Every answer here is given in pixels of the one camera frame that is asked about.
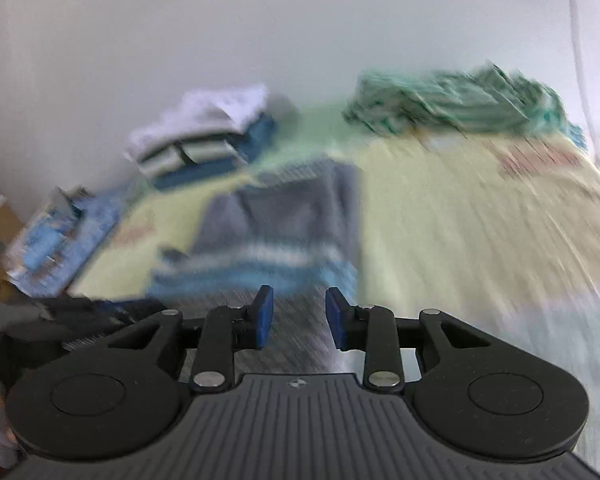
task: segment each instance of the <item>green cloth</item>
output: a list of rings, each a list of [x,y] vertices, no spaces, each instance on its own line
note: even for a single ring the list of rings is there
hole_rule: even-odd
[[[421,78],[365,73],[344,117],[389,134],[414,126],[529,137],[562,132],[582,147],[582,131],[569,123],[553,89],[490,63],[473,73],[434,72]]]
[[[324,155],[346,156],[365,146],[373,139],[364,126],[342,120],[345,105],[342,99],[279,118],[271,145],[250,168],[256,172],[271,171]]]

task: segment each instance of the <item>striped towel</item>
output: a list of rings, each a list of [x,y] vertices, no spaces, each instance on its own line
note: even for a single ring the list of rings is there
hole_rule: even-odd
[[[149,178],[185,163],[240,158],[235,144],[266,111],[264,85],[225,90],[192,90],[160,120],[132,131],[125,156]]]

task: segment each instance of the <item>folded clothes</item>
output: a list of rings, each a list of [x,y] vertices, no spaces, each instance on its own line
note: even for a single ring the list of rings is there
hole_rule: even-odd
[[[132,131],[127,137],[127,158],[142,161],[174,141],[200,140],[214,134],[246,133],[266,110],[269,91],[264,85],[225,90],[192,90],[178,107],[159,121]]]
[[[357,185],[355,166],[320,160],[216,197],[190,253],[163,251],[148,295],[186,298],[261,285],[290,294],[324,285],[355,302]]]
[[[183,166],[201,164],[202,162],[222,158],[233,157],[237,159],[237,162],[244,162],[235,146],[244,141],[248,131],[247,129],[245,134],[239,136],[235,134],[213,134],[197,140],[176,140],[173,144],[162,147],[138,162],[138,169],[145,177],[155,178]]]
[[[182,161],[182,165],[175,171],[158,176],[154,187],[158,190],[171,189],[183,184],[190,184],[204,178],[217,176],[235,171],[244,164],[253,162],[266,148],[276,130],[276,122],[267,114],[263,114],[256,122],[251,124],[247,132],[235,143],[231,154],[218,160],[210,160],[201,164]]]
[[[418,126],[531,137],[561,132],[586,148],[582,130],[567,120],[553,89],[520,73],[507,75],[491,63],[474,73],[363,74],[344,117],[389,134]]]

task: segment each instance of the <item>fabric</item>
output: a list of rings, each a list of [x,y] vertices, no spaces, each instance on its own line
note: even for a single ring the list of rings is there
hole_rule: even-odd
[[[238,151],[227,140],[183,142],[182,151],[196,164],[219,158],[239,157]]]
[[[226,132],[244,134],[266,110],[268,95],[264,85],[191,90],[159,121],[132,131],[127,137],[125,155],[138,161],[174,140]]]
[[[155,178],[176,171],[184,165],[179,150],[175,146],[168,146],[157,155],[140,162],[138,170],[147,178]]]
[[[184,165],[179,170],[156,178],[154,186],[158,190],[166,190],[235,171],[244,163],[256,160],[262,150],[269,145],[275,129],[275,121],[264,114],[259,120],[251,124],[243,138],[236,142],[235,154],[237,156],[232,155],[218,160],[210,160],[202,164]]]
[[[400,134],[420,126],[530,137],[561,132],[586,146],[582,130],[569,123],[553,89],[520,73],[509,76],[494,64],[474,73],[424,77],[366,73],[344,117],[380,133]]]
[[[157,264],[158,248],[190,249],[202,213],[216,193],[243,186],[258,171],[273,171],[325,153],[346,156],[375,142],[364,126],[342,120],[343,106],[342,102],[324,104],[284,117],[269,147],[237,172],[172,187],[168,192],[143,189],[142,200],[94,255],[69,292],[109,299],[142,296]]]
[[[188,254],[162,253],[148,295],[185,298],[270,285],[281,294],[338,286],[356,297],[356,168],[332,160],[264,174],[217,197]]]

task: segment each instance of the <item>blue folded cloth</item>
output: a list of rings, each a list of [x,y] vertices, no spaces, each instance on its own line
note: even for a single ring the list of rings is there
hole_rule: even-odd
[[[33,225],[24,242],[22,265],[29,272],[36,272],[44,261],[60,248],[69,231],[78,222],[79,211],[74,208],[68,197],[59,196],[54,200],[62,200],[65,203],[53,206]]]
[[[256,122],[249,126],[247,132],[244,134],[244,138],[235,144],[235,149],[240,158],[247,163],[253,162],[258,158],[262,150],[269,145],[275,130],[276,121],[272,117],[263,114]],[[153,180],[153,184],[155,189],[158,190],[171,189],[172,187],[190,184],[204,178],[229,173],[237,170],[240,166],[241,163],[236,158],[221,158],[202,164],[185,166],[179,170],[157,177]]]
[[[11,283],[34,298],[61,294],[73,277],[115,227],[125,209],[126,186],[98,194],[78,196],[72,205],[80,211],[80,219],[71,236],[54,252],[55,263],[45,272],[24,272]]]
[[[325,159],[256,179],[215,197],[189,253],[162,251],[147,295],[190,298],[263,284],[293,294],[324,285],[356,303],[356,167]]]

